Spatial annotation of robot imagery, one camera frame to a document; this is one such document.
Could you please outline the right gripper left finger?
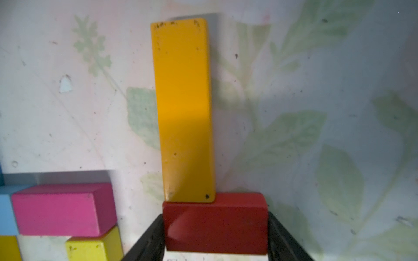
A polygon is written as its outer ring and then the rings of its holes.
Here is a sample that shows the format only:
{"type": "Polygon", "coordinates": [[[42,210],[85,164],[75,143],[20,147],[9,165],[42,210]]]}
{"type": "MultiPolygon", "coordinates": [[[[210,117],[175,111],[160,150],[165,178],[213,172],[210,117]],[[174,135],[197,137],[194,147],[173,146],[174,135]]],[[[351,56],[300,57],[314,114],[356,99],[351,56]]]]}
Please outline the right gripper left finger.
{"type": "Polygon", "coordinates": [[[165,253],[163,215],[160,214],[124,255],[122,261],[162,261],[165,253]]]}

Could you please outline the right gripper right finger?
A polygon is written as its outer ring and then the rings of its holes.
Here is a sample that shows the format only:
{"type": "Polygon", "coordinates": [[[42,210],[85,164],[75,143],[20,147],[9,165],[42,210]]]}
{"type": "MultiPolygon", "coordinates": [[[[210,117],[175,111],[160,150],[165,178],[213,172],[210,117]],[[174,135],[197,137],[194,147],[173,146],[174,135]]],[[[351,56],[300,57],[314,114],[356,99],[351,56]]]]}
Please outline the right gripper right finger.
{"type": "Polygon", "coordinates": [[[272,212],[268,212],[267,255],[269,261],[314,261],[272,212]]]}

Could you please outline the red small block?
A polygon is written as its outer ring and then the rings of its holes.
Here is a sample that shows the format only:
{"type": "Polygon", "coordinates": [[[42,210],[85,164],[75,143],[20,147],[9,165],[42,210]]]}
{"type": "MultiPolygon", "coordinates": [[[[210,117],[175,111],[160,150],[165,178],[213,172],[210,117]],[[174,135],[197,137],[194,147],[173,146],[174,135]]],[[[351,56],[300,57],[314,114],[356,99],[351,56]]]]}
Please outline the red small block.
{"type": "Polygon", "coordinates": [[[169,251],[266,255],[268,205],[258,192],[218,193],[212,203],[165,202],[169,251]]]}

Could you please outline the magenta block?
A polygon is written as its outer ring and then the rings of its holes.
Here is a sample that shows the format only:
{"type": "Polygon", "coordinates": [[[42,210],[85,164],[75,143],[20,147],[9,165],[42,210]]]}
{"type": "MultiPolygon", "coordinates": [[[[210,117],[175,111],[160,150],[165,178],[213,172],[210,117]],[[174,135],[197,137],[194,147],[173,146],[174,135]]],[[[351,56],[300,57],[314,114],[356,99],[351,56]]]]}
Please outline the magenta block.
{"type": "Polygon", "coordinates": [[[45,184],[12,195],[24,236],[99,237],[117,223],[110,183],[45,184]]]}

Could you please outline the yellow long block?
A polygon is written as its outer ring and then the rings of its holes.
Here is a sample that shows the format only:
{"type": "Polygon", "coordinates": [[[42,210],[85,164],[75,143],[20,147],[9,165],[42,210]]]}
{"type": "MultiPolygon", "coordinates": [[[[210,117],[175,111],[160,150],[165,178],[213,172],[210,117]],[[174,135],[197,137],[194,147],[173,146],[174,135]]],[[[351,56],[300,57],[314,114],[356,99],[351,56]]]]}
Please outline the yellow long block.
{"type": "Polygon", "coordinates": [[[15,236],[1,236],[0,261],[22,261],[19,245],[15,236]]]}

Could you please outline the light blue block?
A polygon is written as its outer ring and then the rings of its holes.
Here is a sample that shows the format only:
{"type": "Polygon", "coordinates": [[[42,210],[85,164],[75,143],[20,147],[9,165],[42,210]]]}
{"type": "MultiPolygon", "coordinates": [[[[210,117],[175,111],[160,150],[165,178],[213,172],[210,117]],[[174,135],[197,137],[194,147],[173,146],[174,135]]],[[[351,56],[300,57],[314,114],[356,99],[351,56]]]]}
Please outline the light blue block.
{"type": "Polygon", "coordinates": [[[1,236],[17,236],[19,234],[14,214],[12,195],[18,191],[32,187],[33,185],[1,186],[0,205],[0,233],[1,236]]]}

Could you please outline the orange block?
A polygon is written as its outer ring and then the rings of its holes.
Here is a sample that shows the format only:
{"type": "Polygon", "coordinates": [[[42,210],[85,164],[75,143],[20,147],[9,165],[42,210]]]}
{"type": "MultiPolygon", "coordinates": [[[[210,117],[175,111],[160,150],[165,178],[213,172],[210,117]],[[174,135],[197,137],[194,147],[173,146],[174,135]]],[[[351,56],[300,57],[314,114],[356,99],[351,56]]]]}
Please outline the orange block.
{"type": "Polygon", "coordinates": [[[216,194],[209,30],[204,18],[151,25],[164,199],[216,194]]]}

